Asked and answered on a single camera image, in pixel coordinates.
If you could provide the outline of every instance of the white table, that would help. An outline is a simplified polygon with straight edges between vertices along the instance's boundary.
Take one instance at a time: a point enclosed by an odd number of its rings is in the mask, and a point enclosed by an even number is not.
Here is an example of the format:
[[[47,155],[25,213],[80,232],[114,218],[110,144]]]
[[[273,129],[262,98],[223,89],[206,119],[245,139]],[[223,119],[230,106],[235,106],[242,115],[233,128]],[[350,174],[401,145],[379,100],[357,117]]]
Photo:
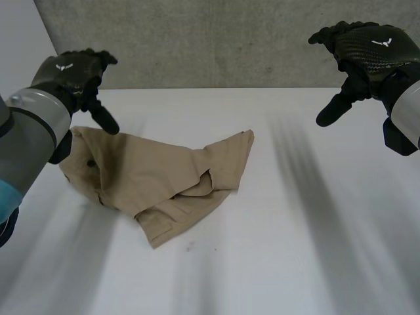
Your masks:
[[[384,146],[375,101],[318,127],[336,92],[101,91],[121,131],[145,138],[202,148],[254,130],[240,189],[153,250],[46,166],[0,250],[0,314],[417,314],[420,153]]]

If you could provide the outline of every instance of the fabric fold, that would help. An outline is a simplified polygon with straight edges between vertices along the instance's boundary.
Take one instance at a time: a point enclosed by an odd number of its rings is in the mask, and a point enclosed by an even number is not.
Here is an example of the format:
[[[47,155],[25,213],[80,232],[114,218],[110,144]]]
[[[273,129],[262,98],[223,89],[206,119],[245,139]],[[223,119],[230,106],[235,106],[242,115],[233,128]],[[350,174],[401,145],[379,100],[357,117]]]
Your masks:
[[[60,169],[81,194],[137,220],[152,247],[182,233],[239,188],[251,130],[192,150],[88,127],[72,128]]]

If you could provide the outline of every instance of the robotic hand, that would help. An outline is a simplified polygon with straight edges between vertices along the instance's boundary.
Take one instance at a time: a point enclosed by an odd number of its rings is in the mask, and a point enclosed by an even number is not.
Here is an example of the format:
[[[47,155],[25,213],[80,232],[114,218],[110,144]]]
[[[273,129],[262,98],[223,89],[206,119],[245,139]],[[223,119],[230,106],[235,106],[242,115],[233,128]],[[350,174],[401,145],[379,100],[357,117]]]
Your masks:
[[[339,22],[308,40],[324,44],[334,55],[339,71],[348,77],[316,123],[336,122],[357,100],[375,98],[389,118],[383,124],[385,144],[403,156],[419,147],[420,49],[400,28],[377,23]]]
[[[70,154],[70,123],[78,110],[111,135],[119,127],[96,99],[102,74],[117,60],[106,51],[65,52],[42,63],[29,88],[0,97],[0,247],[10,238],[18,206],[47,162]]]

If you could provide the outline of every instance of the white logo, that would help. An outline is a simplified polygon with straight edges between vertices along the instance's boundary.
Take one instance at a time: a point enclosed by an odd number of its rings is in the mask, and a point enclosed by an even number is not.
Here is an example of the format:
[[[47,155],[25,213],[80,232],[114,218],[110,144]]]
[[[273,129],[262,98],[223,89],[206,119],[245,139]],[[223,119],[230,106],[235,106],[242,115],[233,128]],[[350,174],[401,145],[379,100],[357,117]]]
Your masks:
[[[59,69],[60,71],[63,71],[65,69],[71,68],[73,64],[69,64],[67,66],[59,66],[58,64],[55,65],[55,68]]]
[[[382,46],[385,46],[385,47],[389,47],[389,44],[391,44],[391,41],[392,41],[392,38],[390,38],[388,41],[384,41],[382,43],[380,43],[378,41],[372,41],[372,43],[382,45]]]

